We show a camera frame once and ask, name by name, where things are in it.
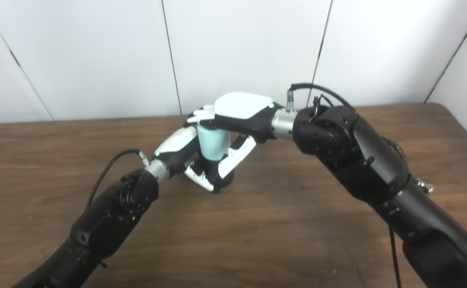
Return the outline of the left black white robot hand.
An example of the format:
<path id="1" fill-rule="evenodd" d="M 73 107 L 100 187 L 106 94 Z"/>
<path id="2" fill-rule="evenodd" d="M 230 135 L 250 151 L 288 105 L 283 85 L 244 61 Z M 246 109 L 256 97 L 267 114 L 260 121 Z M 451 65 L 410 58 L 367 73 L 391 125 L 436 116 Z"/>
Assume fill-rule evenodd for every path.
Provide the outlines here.
<path id="1" fill-rule="evenodd" d="M 159 183 L 175 175 L 184 174 L 206 191 L 212 192 L 215 187 L 206 178 L 204 166 L 198 158 L 199 148 L 196 128 L 193 126 L 180 128 L 155 150 L 149 172 Z"/>

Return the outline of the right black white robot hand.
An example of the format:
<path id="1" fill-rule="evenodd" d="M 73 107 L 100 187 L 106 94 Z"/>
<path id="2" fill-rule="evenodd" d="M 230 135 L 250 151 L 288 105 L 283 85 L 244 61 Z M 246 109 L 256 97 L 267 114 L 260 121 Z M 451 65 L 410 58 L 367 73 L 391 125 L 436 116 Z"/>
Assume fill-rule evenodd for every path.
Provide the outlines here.
<path id="1" fill-rule="evenodd" d="M 206 178 L 215 186 L 228 179 L 258 144 L 291 139 L 294 120 L 294 112 L 270 97 L 231 92 L 193 111 L 185 125 L 197 130 Z"/>

